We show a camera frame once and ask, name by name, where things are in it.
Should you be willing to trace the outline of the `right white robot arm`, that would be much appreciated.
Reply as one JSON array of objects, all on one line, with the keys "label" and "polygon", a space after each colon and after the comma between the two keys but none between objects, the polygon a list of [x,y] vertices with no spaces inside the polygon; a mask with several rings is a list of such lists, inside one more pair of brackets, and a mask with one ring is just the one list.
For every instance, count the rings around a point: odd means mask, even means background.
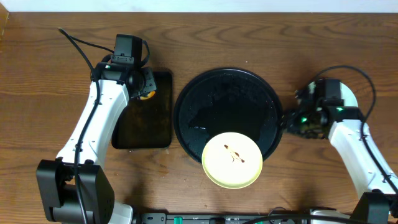
[{"label": "right white robot arm", "polygon": [[371,137],[351,90],[300,90],[298,108],[284,115],[288,133],[326,139],[337,150],[359,202],[350,220],[387,223],[397,216],[397,176]]}]

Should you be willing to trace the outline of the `yellow green scrub sponge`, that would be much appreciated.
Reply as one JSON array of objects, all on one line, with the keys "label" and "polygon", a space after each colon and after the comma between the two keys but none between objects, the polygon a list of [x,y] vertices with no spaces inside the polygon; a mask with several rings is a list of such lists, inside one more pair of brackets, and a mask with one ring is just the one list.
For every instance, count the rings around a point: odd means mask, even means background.
[{"label": "yellow green scrub sponge", "polygon": [[144,94],[144,95],[141,95],[141,96],[139,97],[139,99],[140,99],[140,100],[148,100],[148,99],[152,98],[154,95],[155,95],[155,91],[151,91],[151,92],[149,92],[149,93],[146,93],[146,94]]}]

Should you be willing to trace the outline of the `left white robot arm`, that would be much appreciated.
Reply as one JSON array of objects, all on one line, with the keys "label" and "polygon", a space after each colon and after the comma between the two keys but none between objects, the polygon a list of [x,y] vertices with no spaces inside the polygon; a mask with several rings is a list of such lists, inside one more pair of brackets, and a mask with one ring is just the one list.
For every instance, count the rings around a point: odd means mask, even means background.
[{"label": "left white robot arm", "polygon": [[129,100],[156,90],[149,67],[100,62],[85,108],[54,160],[41,160],[36,178],[50,222],[131,223],[131,206],[117,202],[104,173],[106,151]]}]

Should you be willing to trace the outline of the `light blue plate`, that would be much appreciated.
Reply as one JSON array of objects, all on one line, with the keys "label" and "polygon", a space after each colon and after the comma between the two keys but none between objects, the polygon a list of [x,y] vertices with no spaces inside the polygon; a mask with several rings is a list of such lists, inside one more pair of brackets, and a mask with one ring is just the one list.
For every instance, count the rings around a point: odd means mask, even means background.
[{"label": "light blue plate", "polygon": [[358,107],[358,101],[354,93],[344,84],[340,83],[341,98],[344,100],[344,106]]}]

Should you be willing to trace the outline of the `pale yellow plate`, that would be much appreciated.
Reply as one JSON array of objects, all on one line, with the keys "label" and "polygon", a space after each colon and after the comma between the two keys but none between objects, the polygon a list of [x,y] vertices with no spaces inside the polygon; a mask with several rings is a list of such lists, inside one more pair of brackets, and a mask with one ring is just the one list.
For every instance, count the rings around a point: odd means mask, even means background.
[{"label": "pale yellow plate", "polygon": [[261,150],[252,139],[240,133],[227,132],[206,143],[201,164],[205,174],[216,185],[241,189],[260,176],[263,159]]}]

